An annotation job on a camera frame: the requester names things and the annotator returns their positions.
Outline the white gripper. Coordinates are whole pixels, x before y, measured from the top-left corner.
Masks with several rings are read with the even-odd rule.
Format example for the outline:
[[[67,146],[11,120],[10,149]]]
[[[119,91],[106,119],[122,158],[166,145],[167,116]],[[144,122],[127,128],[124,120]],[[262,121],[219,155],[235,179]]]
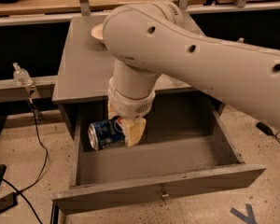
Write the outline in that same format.
[[[155,83],[147,88],[146,84],[132,82],[125,85],[117,83],[112,77],[108,84],[108,118],[125,118],[120,120],[120,126],[125,136],[125,146],[137,145],[144,133],[147,121],[144,118],[151,109],[155,98]]]

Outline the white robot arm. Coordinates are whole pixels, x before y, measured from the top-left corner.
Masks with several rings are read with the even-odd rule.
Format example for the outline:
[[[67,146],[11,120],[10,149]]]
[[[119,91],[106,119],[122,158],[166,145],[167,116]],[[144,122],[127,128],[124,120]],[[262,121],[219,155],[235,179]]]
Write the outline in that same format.
[[[105,18],[114,110],[126,119],[146,115],[165,74],[280,131],[280,50],[195,34],[185,18],[170,1],[117,7]]]

